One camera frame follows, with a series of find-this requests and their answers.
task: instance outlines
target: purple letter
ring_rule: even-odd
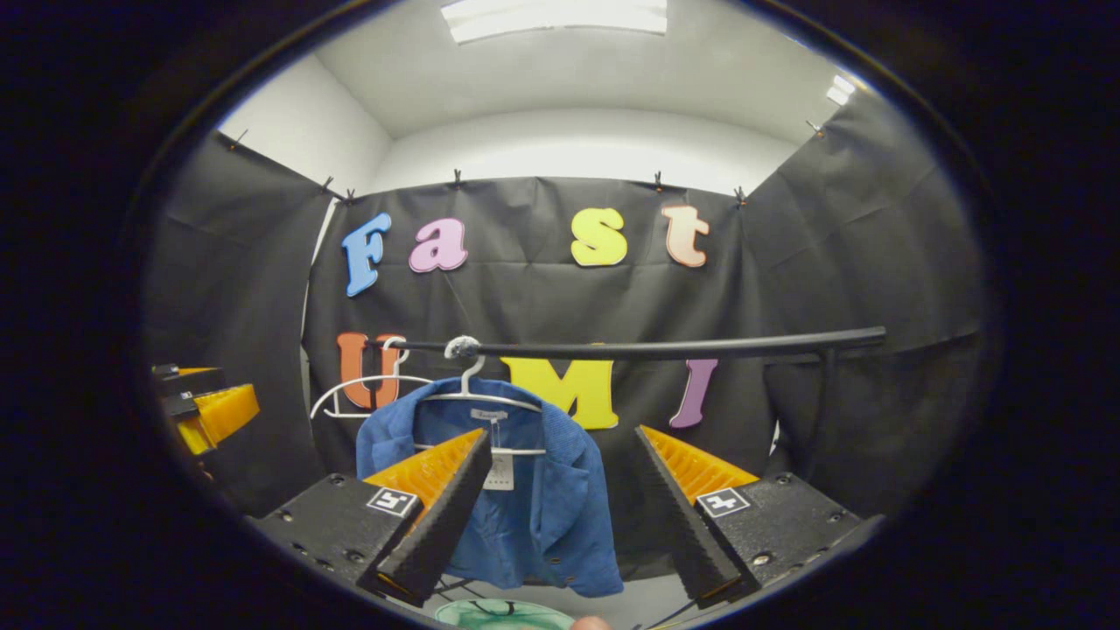
[[[703,406],[703,395],[708,392],[708,381],[711,372],[719,365],[719,359],[689,359],[689,382],[684,386],[684,398],[676,415],[669,418],[669,426],[684,428],[699,424],[703,419],[700,407]]]
[[[420,244],[409,256],[409,267],[417,274],[427,274],[437,267],[450,271],[463,265],[467,260],[467,250],[463,249],[466,231],[458,219],[439,219],[420,228],[417,232]]]

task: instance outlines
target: green object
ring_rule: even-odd
[[[436,619],[465,630],[569,630],[575,619],[562,612],[512,600],[461,600],[442,605]]]

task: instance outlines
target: blue jacket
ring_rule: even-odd
[[[365,479],[413,454],[478,427],[492,429],[485,411],[508,417],[491,430],[506,448],[544,448],[544,455],[513,457],[513,490],[483,490],[446,573],[500,589],[535,577],[571,586],[586,597],[623,590],[615,560],[606,478],[591,436],[556,405],[504,381],[470,380],[472,393],[532,402],[541,413],[476,400],[429,400],[459,391],[445,379],[374,411],[357,433],[357,475]],[[472,414],[472,410],[482,413]]]

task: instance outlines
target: blue letter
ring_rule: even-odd
[[[354,230],[343,239],[346,250],[346,265],[349,267],[351,281],[346,285],[346,295],[354,297],[377,281],[377,272],[373,266],[381,262],[381,234],[388,232],[392,221],[382,212],[373,221]]]

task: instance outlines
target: ceiling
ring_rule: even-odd
[[[393,138],[488,114],[624,108],[800,145],[806,120],[837,110],[824,96],[836,66],[722,0],[669,0],[665,36],[556,29],[461,46],[447,3],[407,0],[316,53]]]

